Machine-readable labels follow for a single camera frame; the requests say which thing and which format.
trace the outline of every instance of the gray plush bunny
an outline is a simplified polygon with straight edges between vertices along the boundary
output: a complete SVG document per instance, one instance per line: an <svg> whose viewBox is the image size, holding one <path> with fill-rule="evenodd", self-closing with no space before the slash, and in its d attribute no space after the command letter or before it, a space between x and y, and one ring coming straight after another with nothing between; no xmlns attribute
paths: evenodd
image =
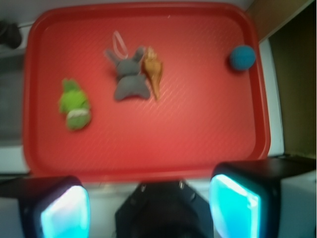
<svg viewBox="0 0 317 238"><path fill-rule="evenodd" d="M129 96L140 96L145 99L150 98L150 91L145 84L146 77L140 74L141 66L139 62L143 54L144 50L140 47L132 58L120 60L111 50L106 50L106 55L116 66L118 74L118 85L114 93L114 98L117 101Z"/></svg>

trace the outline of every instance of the tray rim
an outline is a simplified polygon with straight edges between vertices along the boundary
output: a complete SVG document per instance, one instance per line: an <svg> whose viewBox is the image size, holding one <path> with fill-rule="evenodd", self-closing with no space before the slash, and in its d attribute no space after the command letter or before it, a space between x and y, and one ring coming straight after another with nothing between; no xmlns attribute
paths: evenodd
<svg viewBox="0 0 317 238"><path fill-rule="evenodd" d="M255 131L256 134L259 132L259 129L264 133L262 137L258 137L256 135L256 142L255 147L249 156L253 159L264 159L268 155L269 147L270 147L270 130L269 130L269 119L268 119L268 109L267 109L267 100L266 100L266 91L265 91L265 84L263 78L263 70L262 70L262 63L260 58L260 50L259 50L259 41L257 38L256 29L254 24L252 23L250 17L240 8L234 6L229 3L217 3L217 2L134 2L134 3L109 3L109 4L94 4L94 5L81 5L81 6L70 6L70 7L63 7L63 8L56 8L51 9L45 13L43 13L33 24L28 42L32 42L32 44L28 44L26 55L25 55L25 73L24 73L24 101L23 101L23 132L22 132L22 140L23 140L23 151L25 155L26 162L30 167L30 170L37 176L60 176L65 175L61 173L56 173L43 170L43 166L40 166L36 163L36 159L34 160L33 156L36 155L36 150L31 147L32 141L32 133L34 130L31 129L31 124L36 124L36 121L30 119L31 115L30 107L35 107L32 105L31 99L31 87L32 91L36 91L36 84L32 85L31 78L32 78L32 68L36 67L36 63L32 63L32 58L36 57L36 49L37 45L34 44L34 40L39 41L36 39L39 32L43 32L50 25L50 18L56 16L57 14L72 14L81 11L95 11L95 10L122 10L124 9L132 9L132 8L222 8L226 11L234 12L240 17L240 20L243 21L243 24L247 25L248 29L251 32L251 42L255 43L256 47L254 48L257 56L257 63L255 64L254 70L258 73L258 80L255 83L258 83L259 86L257 87L257 92L252 90L252 97L255 94L258 94L258 97L261 98L261 108L255 107L254 105L254 114L261 113L262 121L255 120ZM140 180L142 178L146 178L149 181L158 181L158 180L170 180L170 179L183 179L186 178L203 178L203 177L210 177L212 171L210 168L194 168L194 169L187 169L187 168L180 168L179 170L165 170L165 171L150 171L150 172L140 172L133 170L125 171L124 173L118 174L118 171L113 173L94 173L92 176L90 172L80 173L79 177L84 181L135 181Z"/></svg>

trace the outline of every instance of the red tray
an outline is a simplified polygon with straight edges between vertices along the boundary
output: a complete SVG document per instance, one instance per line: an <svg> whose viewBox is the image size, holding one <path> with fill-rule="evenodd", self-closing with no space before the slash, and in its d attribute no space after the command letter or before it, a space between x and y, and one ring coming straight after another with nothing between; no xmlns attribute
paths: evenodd
<svg viewBox="0 0 317 238"><path fill-rule="evenodd" d="M104 57L119 31L130 55L152 46L163 61L161 100L113 99ZM255 49L250 70L230 52ZM63 78L75 78L92 121L70 132L58 112ZM54 9L34 23L25 63L24 154L37 176L83 181L167 180L211 175L222 161L267 156L268 113L256 31L222 3L124 3Z"/></svg>

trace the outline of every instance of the brown wall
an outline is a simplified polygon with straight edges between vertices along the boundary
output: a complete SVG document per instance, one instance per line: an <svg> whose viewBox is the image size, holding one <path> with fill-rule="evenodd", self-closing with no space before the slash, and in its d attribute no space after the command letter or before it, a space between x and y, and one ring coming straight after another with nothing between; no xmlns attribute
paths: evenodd
<svg viewBox="0 0 317 238"><path fill-rule="evenodd" d="M285 153L316 158L316 1L269 39Z"/></svg>

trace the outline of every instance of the plush bunny ear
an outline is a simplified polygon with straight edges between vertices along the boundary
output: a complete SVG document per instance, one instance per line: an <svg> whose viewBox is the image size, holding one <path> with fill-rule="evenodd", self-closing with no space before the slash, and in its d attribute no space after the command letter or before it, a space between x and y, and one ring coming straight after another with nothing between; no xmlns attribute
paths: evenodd
<svg viewBox="0 0 317 238"><path fill-rule="evenodd" d="M132 60L139 62L144 55L144 47L139 47L137 51L135 52L134 56L132 57Z"/></svg>
<svg viewBox="0 0 317 238"><path fill-rule="evenodd" d="M105 55L114 63L115 66L118 66L120 59L118 59L111 50L106 50Z"/></svg>

